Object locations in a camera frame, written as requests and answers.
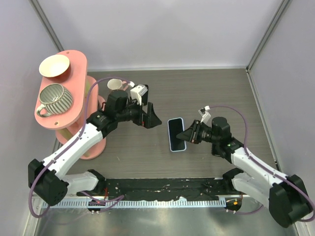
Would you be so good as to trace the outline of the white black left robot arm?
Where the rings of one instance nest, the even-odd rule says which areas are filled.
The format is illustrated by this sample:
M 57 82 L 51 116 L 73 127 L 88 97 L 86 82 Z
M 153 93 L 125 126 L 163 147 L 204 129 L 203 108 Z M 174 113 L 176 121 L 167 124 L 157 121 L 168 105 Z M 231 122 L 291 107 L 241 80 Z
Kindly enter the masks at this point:
M 161 125 L 148 101 L 146 85 L 137 85 L 126 92 L 113 90 L 108 95 L 105 108 L 92 113 L 84 126 L 59 150 L 42 161 L 32 160 L 28 165 L 28 184 L 49 206 L 58 204 L 68 190 L 89 191 L 100 196 L 105 189 L 104 179 L 94 170 L 71 177 L 68 170 L 91 147 L 105 139 L 120 122 L 132 121 L 138 126 L 150 129 Z

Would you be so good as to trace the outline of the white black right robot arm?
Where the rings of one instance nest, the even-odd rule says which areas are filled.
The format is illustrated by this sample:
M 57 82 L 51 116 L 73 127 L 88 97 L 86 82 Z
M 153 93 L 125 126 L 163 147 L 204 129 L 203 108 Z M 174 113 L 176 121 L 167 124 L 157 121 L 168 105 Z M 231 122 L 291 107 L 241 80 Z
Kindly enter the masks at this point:
M 269 210 L 280 226 L 287 228 L 314 210 L 302 179 L 297 175 L 288 176 L 253 155 L 232 136 L 225 118 L 213 118 L 211 126 L 195 120 L 176 137 L 194 144 L 211 143 L 212 155 L 235 166 L 223 175 L 224 192 L 239 191 L 251 196 Z

